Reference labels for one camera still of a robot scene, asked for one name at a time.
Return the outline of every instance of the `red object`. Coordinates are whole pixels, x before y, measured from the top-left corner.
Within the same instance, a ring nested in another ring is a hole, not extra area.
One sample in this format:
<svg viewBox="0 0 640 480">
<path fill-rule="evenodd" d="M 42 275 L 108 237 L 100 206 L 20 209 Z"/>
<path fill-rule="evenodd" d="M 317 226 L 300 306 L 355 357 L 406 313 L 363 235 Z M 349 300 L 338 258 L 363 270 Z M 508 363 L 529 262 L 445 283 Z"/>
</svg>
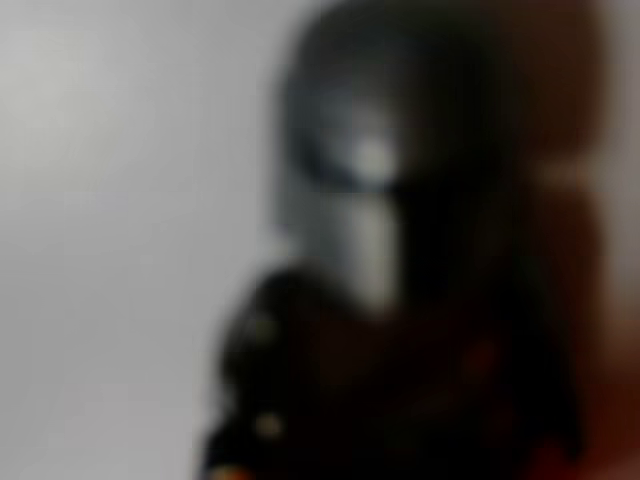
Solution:
<svg viewBox="0 0 640 480">
<path fill-rule="evenodd" d="M 578 480 L 578 470 L 567 460 L 562 449 L 547 444 L 532 456 L 525 480 Z"/>
</svg>

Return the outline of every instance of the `gray background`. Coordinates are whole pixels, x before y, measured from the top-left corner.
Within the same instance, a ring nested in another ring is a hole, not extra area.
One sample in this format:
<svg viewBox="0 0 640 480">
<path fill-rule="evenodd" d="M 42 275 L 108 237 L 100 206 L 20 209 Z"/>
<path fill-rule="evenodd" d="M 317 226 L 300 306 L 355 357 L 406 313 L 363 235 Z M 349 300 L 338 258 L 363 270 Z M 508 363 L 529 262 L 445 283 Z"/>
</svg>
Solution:
<svg viewBox="0 0 640 480">
<path fill-rule="evenodd" d="M 0 478 L 191 478 L 212 339 L 277 247 L 274 74 L 320 3 L 0 2 Z M 640 279 L 640 3 L 602 3 L 617 311 Z"/>
</svg>

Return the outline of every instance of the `action figure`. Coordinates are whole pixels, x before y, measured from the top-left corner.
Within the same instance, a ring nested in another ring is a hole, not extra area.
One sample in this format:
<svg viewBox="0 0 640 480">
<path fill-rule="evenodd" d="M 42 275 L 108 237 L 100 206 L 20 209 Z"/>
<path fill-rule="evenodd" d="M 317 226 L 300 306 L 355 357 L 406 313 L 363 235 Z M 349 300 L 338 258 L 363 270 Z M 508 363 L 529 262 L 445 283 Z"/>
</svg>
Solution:
<svg viewBox="0 0 640 480">
<path fill-rule="evenodd" d="M 460 2 L 348 1 L 282 96 L 298 251 L 224 349 L 202 478 L 522 478 L 581 450 L 567 333 L 527 233 L 516 73 Z"/>
</svg>

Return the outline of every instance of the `black helmet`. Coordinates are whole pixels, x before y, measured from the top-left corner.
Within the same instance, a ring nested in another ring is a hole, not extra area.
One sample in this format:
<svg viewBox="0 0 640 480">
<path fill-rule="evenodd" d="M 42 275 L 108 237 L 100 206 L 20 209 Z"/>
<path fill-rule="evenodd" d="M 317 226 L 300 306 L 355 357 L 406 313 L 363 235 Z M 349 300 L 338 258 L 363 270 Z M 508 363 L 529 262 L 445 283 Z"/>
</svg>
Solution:
<svg viewBox="0 0 640 480">
<path fill-rule="evenodd" d="M 309 271 L 369 307 L 445 296 L 509 248 L 515 84 L 482 10 L 351 1 L 284 82 L 279 223 Z"/>
</svg>

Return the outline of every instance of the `dark armor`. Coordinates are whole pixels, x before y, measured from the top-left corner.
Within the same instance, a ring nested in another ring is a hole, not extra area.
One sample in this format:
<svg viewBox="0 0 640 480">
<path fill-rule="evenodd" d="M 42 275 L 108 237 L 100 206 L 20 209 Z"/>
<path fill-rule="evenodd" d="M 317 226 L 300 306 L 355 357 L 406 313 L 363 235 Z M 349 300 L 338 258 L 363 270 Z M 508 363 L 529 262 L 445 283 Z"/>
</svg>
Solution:
<svg viewBox="0 0 640 480">
<path fill-rule="evenodd" d="M 300 258 L 232 322 L 204 475 L 509 480 L 545 441 L 579 454 L 502 47 L 456 2 L 347 2 L 308 30 L 278 166 Z"/>
</svg>

